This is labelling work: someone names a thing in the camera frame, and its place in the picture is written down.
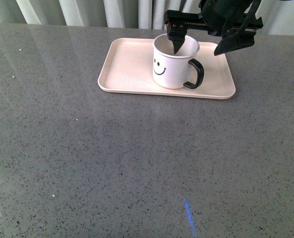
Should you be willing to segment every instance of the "beige tray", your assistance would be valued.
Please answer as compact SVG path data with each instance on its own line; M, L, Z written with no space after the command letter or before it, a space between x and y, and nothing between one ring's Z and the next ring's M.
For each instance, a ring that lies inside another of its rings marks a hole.
M196 89L166 89L152 77L152 39L120 38L112 42L98 78L101 89L112 93L166 95L208 99L227 99L235 85L225 55L214 56L216 44L199 42L196 59L204 67L204 79Z

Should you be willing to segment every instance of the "curtain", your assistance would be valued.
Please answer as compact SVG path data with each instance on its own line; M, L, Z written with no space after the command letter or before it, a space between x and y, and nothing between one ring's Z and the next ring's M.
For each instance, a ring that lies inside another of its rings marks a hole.
M0 0L0 22L163 29L166 10L199 13L200 0ZM262 0L264 34L294 35L294 0Z

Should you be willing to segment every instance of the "smile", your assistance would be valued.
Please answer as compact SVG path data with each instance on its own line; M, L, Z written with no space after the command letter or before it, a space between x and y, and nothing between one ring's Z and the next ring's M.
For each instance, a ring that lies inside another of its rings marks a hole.
M155 68L153 68L153 71L156 73L156 75L162 75L162 74L164 74L164 73L165 73L165 71L166 71L166 68L163 70L163 72L162 72L162 73L157 73L157 72L155 71Z

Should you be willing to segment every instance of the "speckled countertop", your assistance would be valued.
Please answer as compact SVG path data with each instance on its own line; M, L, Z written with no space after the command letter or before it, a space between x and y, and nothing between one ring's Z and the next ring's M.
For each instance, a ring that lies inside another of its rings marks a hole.
M294 37L227 54L228 100L99 88L161 33L0 24L0 238L294 237Z

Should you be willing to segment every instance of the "mug handle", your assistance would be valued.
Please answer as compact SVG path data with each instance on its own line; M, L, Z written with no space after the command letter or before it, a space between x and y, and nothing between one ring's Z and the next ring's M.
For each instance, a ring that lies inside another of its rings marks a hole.
M190 89L195 89L197 88L198 86L200 86L203 82L203 78L204 78L204 68L203 68L203 65L197 61L196 59L191 59L188 61L188 63L190 65L192 65L195 69L196 69L196 72L197 72L197 79L196 79L196 83L191 83L191 82L185 82L183 84L184 87L187 87L187 88L190 88Z

